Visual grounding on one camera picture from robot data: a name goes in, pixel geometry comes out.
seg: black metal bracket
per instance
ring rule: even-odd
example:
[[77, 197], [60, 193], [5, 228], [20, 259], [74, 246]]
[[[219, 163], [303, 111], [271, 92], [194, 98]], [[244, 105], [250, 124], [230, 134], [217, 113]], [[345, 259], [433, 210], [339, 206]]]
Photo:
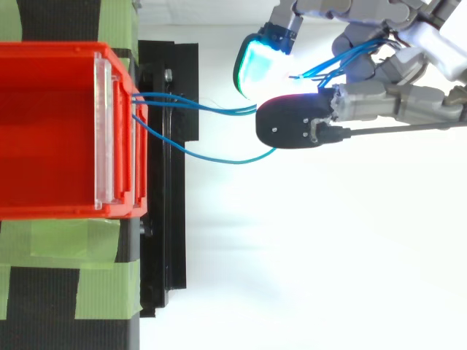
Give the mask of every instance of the black metal bracket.
[[[197, 100], [198, 45], [140, 41], [139, 90]], [[198, 140], [195, 110], [150, 106], [148, 124], [182, 146]], [[185, 155], [155, 137], [148, 144], [148, 207], [141, 225], [141, 317], [154, 317], [169, 290], [187, 286]]]

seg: red plastic bin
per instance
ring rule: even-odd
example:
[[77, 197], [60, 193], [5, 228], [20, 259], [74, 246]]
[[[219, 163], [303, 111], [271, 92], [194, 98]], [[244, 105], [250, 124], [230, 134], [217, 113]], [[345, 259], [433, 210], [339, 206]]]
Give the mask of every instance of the red plastic bin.
[[0, 219], [142, 216], [147, 133], [110, 47], [0, 43], [0, 64]]

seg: metal screw head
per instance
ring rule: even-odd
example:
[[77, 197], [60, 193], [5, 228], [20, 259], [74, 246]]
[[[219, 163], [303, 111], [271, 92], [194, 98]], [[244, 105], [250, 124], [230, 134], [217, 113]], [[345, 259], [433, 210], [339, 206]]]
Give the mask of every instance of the metal screw head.
[[172, 82], [174, 80], [174, 76], [172, 75], [171, 69], [166, 69], [163, 75], [166, 82]]

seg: green led light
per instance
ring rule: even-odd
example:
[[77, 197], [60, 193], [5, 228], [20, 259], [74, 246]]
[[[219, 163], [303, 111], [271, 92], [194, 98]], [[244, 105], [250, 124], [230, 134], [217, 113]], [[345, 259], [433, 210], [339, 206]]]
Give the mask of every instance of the green led light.
[[252, 41], [240, 65], [238, 87], [243, 96], [251, 101], [258, 101], [258, 95], [271, 89], [277, 79], [287, 75], [289, 56], [281, 51]]

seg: cable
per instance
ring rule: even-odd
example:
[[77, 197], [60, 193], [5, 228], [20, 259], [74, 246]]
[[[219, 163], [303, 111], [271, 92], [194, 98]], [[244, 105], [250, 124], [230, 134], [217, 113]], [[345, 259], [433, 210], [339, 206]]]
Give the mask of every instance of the cable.
[[244, 165], [244, 164], [250, 164], [257, 162], [259, 160], [262, 160], [272, 153], [276, 151], [275, 148], [271, 149], [269, 152], [265, 153], [264, 155], [260, 155], [259, 157], [248, 159], [248, 160], [224, 160], [224, 159], [217, 159], [217, 158], [211, 158], [211, 157], [206, 157], [203, 155], [198, 155], [194, 152], [189, 151], [188, 149], [180, 146], [177, 142], [172, 141], [171, 139], [166, 138], [165, 136], [160, 135], [157, 131], [154, 131], [152, 128], [150, 128], [148, 125], [146, 125], [141, 119], [139, 119], [136, 115], [133, 115], [133, 118], [135, 121], [137, 121], [144, 129], [146, 129], [150, 134], [154, 135], [158, 139], [166, 142], [167, 144], [170, 144], [171, 146], [175, 147], [179, 151], [184, 152], [187, 155], [190, 155], [192, 157], [202, 159], [202, 160], [207, 160], [209, 162], [213, 163], [222, 163], [222, 164], [232, 164], [232, 165]]
[[366, 53], [372, 53], [374, 50], [372, 48], [361, 50], [359, 53], [355, 53], [352, 57], [348, 58], [343, 64], [340, 65], [338, 69], [330, 72], [325, 79], [321, 81], [318, 85], [319, 88], [324, 88], [332, 79], [344, 74], [345, 68], [350, 65], [353, 61], [360, 57], [360, 55], [364, 55]]
[[382, 133], [406, 133], [412, 131], [442, 130], [467, 127], [467, 122], [436, 122], [432, 124], [404, 125], [387, 128], [369, 128], [349, 131], [350, 136], [377, 135]]
[[299, 75], [299, 76], [291, 76], [290, 78], [292, 79], [307, 79], [307, 78], [315, 78], [317, 74], [320, 72], [324, 71], [325, 69], [333, 66], [334, 64], [338, 63], [339, 61], [343, 61], [346, 58], [353, 57], [353, 55], [362, 55], [364, 53], [371, 53], [375, 50], [378, 50], [382, 45], [384, 44], [390, 44], [394, 48], [400, 48], [399, 43], [389, 40], [389, 39], [373, 39], [368, 42], [364, 42], [363, 44], [360, 44], [358, 46], [355, 46], [348, 51], [343, 52], [340, 55], [337, 55], [336, 57], [321, 63], [320, 65], [310, 69], [309, 71], [306, 71], [305, 73]]
[[[191, 105], [193, 107], [196, 107], [196, 108], [191, 108], [191, 109], [201, 109], [201, 110], [205, 110], [205, 111], [209, 111], [209, 112], [215, 112], [215, 113], [222, 112], [222, 114], [227, 114], [227, 113], [237, 114], [237, 113], [247, 113], [247, 112], [250, 112], [250, 114], [256, 113], [256, 105], [245, 107], [245, 108], [237, 108], [237, 109], [217, 109], [217, 108], [211, 108], [211, 107], [208, 107], [208, 106], [204, 106], [202, 104], [198, 104], [195, 101], [191, 101], [191, 100], [189, 100], [187, 98], [184, 98], [182, 96], [176, 96], [176, 95], [172, 95], [172, 94], [169, 94], [169, 93], [135, 93], [135, 94], [133, 94], [133, 97], [167, 98], [167, 99], [171, 99], [171, 100], [182, 101], [182, 102], [185, 102], [186, 104], [189, 104], [189, 105]], [[134, 102], [142, 104], [142, 101], [135, 100]], [[185, 104], [183, 106], [180, 104], [180, 106], [178, 106], [178, 107], [187, 108]]]
[[413, 131], [446, 130], [450, 128], [467, 127], [467, 122], [436, 122], [432, 124], [404, 125], [386, 128], [368, 128], [352, 130], [336, 125], [322, 123], [317, 131], [317, 138], [320, 144], [334, 144], [353, 136], [377, 135], [385, 133], [405, 133]]
[[134, 104], [146, 104], [148, 106], [159, 106], [159, 107], [171, 107], [171, 108], [183, 108], [183, 109], [195, 109], [195, 110], [202, 110], [202, 111], [208, 111], [208, 112], [213, 112], [213, 113], [218, 113], [218, 114], [224, 114], [224, 115], [230, 115], [234, 117], [242, 117], [245, 115], [251, 115], [256, 113], [256, 110], [251, 110], [251, 111], [246, 111], [246, 112], [232, 112], [229, 110], [224, 110], [224, 109], [212, 109], [209, 107], [197, 107], [191, 104], [175, 104], [175, 103], [169, 103], [169, 102], [154, 102], [154, 101], [137, 101], [133, 100]]

